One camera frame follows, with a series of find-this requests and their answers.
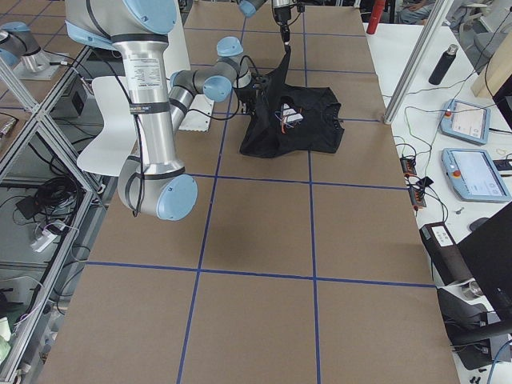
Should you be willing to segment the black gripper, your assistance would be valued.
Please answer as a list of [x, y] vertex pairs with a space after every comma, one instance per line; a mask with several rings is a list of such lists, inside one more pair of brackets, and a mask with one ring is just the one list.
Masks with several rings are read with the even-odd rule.
[[279, 26], [280, 35], [284, 44], [290, 43], [290, 28], [288, 21], [291, 19], [291, 7], [279, 6], [272, 7], [273, 17], [276, 24]]
[[242, 113], [254, 116], [266, 107], [266, 78], [252, 78], [250, 83], [236, 90], [242, 104]]

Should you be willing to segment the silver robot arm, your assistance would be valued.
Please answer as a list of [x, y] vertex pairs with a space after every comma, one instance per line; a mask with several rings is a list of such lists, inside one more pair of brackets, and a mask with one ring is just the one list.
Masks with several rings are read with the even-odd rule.
[[133, 214], [177, 221], [198, 197], [196, 181], [178, 158], [174, 136], [194, 97], [221, 102], [250, 82], [248, 57], [236, 37], [217, 44], [218, 59], [206, 70], [182, 70], [166, 78], [164, 51], [178, 20], [173, 1], [68, 1], [69, 37], [122, 56], [125, 92], [134, 118], [138, 151], [125, 160], [118, 194]]
[[[246, 18], [251, 18], [266, 3], [265, 0], [241, 0], [238, 8]], [[282, 42], [285, 46], [290, 44], [291, 10], [297, 5], [292, 0], [271, 0], [271, 11], [274, 22], [279, 26]]]

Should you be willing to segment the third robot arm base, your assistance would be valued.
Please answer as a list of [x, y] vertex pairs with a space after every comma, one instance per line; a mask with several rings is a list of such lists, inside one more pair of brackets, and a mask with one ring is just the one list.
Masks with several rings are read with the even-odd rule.
[[1, 25], [1, 59], [21, 80], [49, 81], [60, 60], [44, 51], [24, 22]]

